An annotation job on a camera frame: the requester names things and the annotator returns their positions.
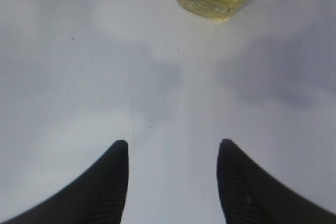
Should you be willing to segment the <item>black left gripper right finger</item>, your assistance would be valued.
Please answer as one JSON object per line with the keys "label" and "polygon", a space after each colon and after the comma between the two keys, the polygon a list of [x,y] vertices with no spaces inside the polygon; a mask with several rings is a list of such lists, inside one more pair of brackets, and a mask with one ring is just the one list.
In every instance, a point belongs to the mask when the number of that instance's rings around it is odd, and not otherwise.
{"label": "black left gripper right finger", "polygon": [[216,176],[226,223],[335,223],[335,214],[280,183],[230,139],[219,145]]}

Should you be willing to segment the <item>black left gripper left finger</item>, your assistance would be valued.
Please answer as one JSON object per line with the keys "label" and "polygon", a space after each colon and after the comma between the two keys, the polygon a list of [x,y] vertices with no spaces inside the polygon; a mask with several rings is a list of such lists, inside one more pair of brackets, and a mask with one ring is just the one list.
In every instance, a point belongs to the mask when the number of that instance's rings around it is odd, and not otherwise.
{"label": "black left gripper left finger", "polygon": [[129,148],[115,141],[84,173],[6,223],[121,223],[129,182]]}

